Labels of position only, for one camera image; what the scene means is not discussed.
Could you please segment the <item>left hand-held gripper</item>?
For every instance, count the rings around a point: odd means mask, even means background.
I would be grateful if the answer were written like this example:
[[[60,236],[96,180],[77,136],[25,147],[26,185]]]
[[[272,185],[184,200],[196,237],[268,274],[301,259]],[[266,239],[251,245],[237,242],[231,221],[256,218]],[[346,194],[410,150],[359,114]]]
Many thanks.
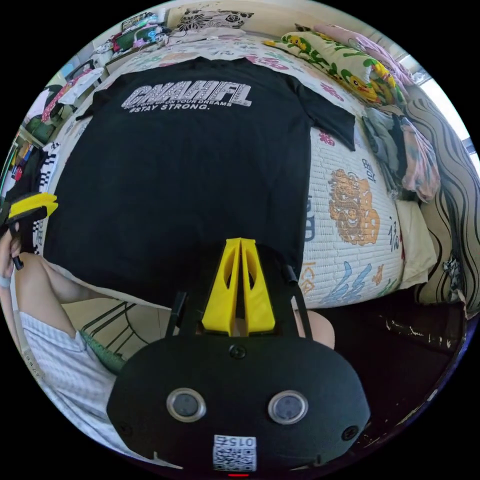
[[[22,220],[30,220],[30,221],[37,221],[42,220],[48,216],[50,216],[57,208],[58,203],[57,196],[47,192],[38,192],[29,194],[23,198],[20,198],[14,201],[10,206],[9,221],[22,221]],[[6,226],[6,231],[10,231],[13,236],[18,236],[21,242],[20,237],[20,225],[18,222],[10,223]],[[20,254],[13,258],[14,268],[16,270],[20,270],[23,267],[22,260],[20,258]]]

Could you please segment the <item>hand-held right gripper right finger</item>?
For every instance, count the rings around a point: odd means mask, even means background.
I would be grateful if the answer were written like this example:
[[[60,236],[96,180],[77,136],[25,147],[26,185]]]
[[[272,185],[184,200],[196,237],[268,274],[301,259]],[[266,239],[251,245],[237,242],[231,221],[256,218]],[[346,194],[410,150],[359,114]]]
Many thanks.
[[[253,239],[241,240],[241,261],[246,334],[271,333],[276,321],[260,255]]]

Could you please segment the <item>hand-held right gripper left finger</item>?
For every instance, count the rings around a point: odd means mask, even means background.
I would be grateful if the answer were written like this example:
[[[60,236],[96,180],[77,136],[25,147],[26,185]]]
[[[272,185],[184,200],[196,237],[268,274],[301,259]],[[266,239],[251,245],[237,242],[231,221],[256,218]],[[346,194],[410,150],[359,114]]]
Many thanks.
[[[210,333],[233,335],[239,286],[241,239],[225,241],[202,318]]]

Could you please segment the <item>person's left hand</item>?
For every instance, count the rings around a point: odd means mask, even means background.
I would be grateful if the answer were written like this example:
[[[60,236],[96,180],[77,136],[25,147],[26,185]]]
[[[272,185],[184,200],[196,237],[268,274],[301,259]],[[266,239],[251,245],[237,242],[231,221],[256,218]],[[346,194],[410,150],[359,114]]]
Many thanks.
[[[21,240],[19,236],[13,236],[8,230],[0,240],[0,287],[10,286],[14,269],[13,258],[21,252]]]

